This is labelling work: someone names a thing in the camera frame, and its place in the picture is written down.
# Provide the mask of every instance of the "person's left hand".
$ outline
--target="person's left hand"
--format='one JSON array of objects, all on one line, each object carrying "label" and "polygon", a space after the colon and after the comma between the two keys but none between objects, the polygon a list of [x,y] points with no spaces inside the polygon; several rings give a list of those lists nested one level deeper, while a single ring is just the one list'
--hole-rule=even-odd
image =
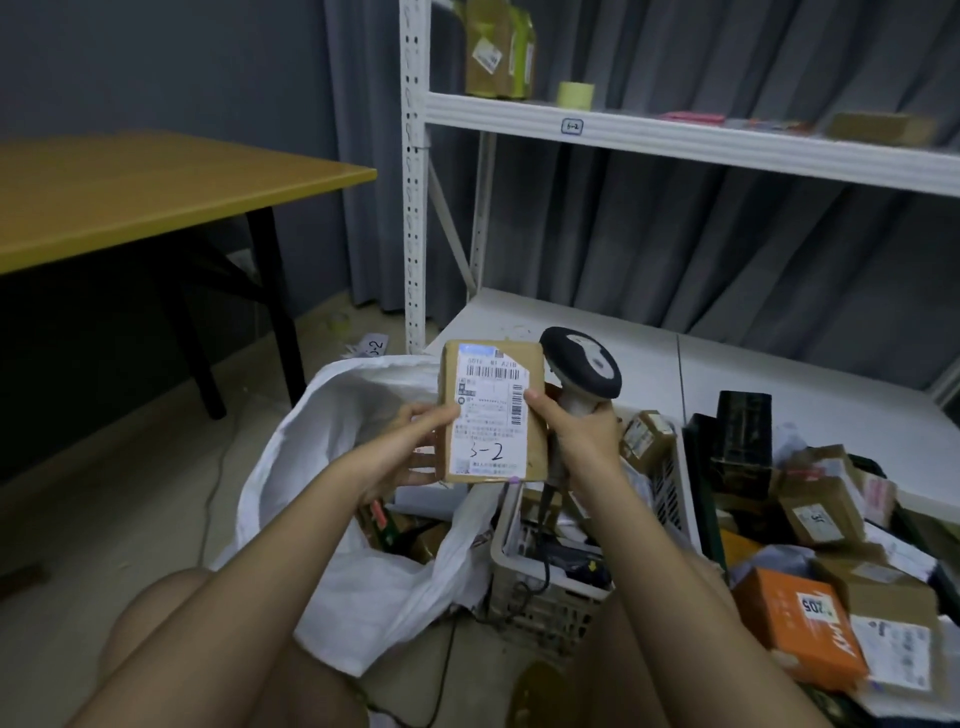
[{"label": "person's left hand", "polygon": [[382,434],[341,455],[330,465],[343,472],[345,481],[355,485],[361,504],[385,497],[401,485],[435,483],[434,473],[411,469],[434,468],[436,456],[414,450],[434,445],[435,430],[459,416],[459,404],[442,407],[425,402],[404,404]]}]

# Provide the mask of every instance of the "floor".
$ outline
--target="floor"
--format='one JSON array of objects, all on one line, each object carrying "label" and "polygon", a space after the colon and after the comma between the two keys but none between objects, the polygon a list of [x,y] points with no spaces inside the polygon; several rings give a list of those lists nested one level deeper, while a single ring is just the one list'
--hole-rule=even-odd
[{"label": "floor", "polygon": [[[330,314],[340,326],[330,325]],[[310,320],[300,333],[308,377],[366,332],[388,334],[388,352],[403,353],[401,315],[340,299]],[[289,403],[273,346],[259,347],[253,364],[220,385],[225,419],[209,420],[199,398],[189,398],[0,522],[0,573],[41,560],[53,574],[0,602],[0,705],[8,728],[62,725],[89,695],[98,653],[125,605],[164,574],[210,563],[231,541],[240,490]],[[218,477],[202,549],[204,501]],[[374,665],[362,680],[372,700],[425,724],[448,630],[449,623],[430,628]],[[436,725],[503,725],[513,684],[533,659],[489,627],[462,620]]]}]

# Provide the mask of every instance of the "yellow tabletop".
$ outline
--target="yellow tabletop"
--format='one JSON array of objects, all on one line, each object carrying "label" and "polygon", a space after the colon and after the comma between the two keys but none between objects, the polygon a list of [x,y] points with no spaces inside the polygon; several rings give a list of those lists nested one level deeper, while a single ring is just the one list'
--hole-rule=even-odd
[{"label": "yellow tabletop", "polygon": [[0,144],[0,273],[376,179],[376,170],[167,132]]}]

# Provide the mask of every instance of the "gray curtain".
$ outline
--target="gray curtain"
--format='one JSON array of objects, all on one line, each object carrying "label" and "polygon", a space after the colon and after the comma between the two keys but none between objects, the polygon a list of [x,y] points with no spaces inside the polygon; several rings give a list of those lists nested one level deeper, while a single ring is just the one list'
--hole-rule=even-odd
[{"label": "gray curtain", "polygon": [[[599,109],[818,128],[838,110],[903,110],[960,146],[954,0],[517,3],[537,27],[540,99],[586,81]],[[396,3],[325,7],[341,150],[380,169],[347,195],[353,291],[400,308]],[[462,29],[434,11],[432,35],[432,88],[458,92]],[[363,113],[341,123],[341,104]],[[476,134],[432,137],[467,242]],[[958,223],[946,198],[501,136],[485,284],[923,388],[960,354]],[[464,290],[436,221],[429,246],[445,324]]]}]

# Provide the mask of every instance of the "white shelf board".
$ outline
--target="white shelf board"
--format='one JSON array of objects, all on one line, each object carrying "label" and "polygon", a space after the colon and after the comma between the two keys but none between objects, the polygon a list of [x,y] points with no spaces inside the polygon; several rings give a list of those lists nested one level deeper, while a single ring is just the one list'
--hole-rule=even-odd
[{"label": "white shelf board", "polygon": [[[552,326],[582,331],[607,347],[623,374],[623,390],[616,404],[626,409],[656,409],[684,421],[677,335],[660,328],[484,288],[426,352],[440,355],[449,339],[539,341],[543,330]],[[547,380],[559,384],[549,372]]]},{"label": "white shelf board", "polygon": [[960,197],[960,155],[949,152],[434,92],[426,123]]},{"label": "white shelf board", "polygon": [[714,416],[723,389],[772,395],[774,425],[875,460],[904,507],[960,523],[960,429],[923,392],[692,336],[680,360],[688,419]]}]

